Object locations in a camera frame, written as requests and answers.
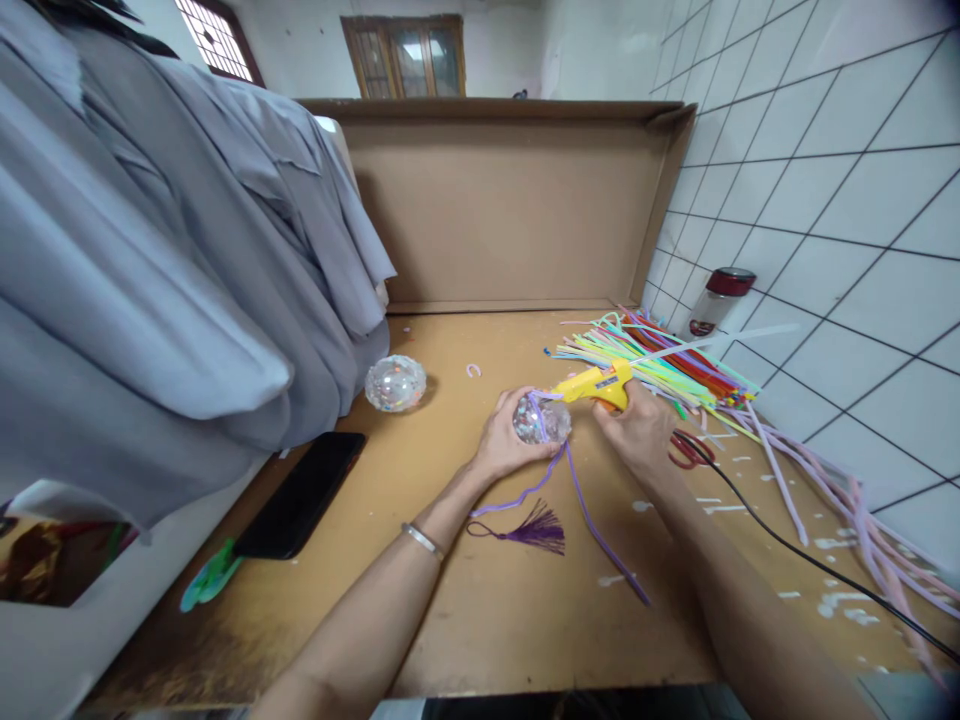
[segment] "purple tassel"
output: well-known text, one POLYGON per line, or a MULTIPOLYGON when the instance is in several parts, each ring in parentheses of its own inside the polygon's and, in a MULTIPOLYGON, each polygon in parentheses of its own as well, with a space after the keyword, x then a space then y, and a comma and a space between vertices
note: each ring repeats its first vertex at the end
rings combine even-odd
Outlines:
POLYGON ((474 537, 493 535, 497 540, 514 540, 557 555, 563 555, 563 526, 557 516, 553 514, 553 510, 547 508, 547 504, 543 500, 537 500, 537 504, 527 515, 527 519, 513 532, 494 532, 479 520, 467 523, 467 532, 474 537), (479 525, 486 532, 474 532, 471 529, 472 525, 479 525))

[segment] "cardboard box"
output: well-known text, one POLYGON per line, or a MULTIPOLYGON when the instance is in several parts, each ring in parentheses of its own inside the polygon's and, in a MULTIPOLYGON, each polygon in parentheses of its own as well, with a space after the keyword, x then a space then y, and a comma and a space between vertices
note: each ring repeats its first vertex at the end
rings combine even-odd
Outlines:
POLYGON ((678 102, 301 100, 337 120, 393 313, 637 305, 693 127, 678 102))

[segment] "person's left hand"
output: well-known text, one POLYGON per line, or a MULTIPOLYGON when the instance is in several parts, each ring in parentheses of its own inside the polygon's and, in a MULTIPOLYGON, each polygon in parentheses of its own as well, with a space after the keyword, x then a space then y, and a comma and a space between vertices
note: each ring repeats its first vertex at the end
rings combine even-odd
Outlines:
POLYGON ((480 447, 469 466, 486 482, 493 483, 534 460, 545 460, 560 452, 559 443, 527 445, 513 429, 513 414, 520 398, 536 388, 525 386, 500 393, 497 406, 487 420, 480 447))

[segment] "red bottle cap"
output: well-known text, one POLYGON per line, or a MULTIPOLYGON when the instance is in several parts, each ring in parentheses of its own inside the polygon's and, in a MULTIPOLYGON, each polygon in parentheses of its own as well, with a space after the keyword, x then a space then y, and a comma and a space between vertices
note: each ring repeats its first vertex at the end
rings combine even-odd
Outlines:
POLYGON ((742 297, 753 287, 757 276, 749 270, 740 268, 719 268, 713 271, 713 275, 707 281, 707 290, 715 292, 718 295, 732 295, 733 297, 742 297))

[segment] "clear plastic ball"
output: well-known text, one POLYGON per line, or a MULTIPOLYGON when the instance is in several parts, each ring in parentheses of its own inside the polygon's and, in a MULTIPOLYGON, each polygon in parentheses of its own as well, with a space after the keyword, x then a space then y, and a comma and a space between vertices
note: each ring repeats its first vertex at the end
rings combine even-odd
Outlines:
POLYGON ((546 398, 535 398, 535 402, 531 402, 530 396, 524 395, 513 414, 513 429, 527 445, 562 443, 570 434, 570 411, 561 402, 546 398))
POLYGON ((391 355, 367 372, 367 400, 383 412, 403 412, 420 402, 427 389, 423 366, 406 355, 391 355))

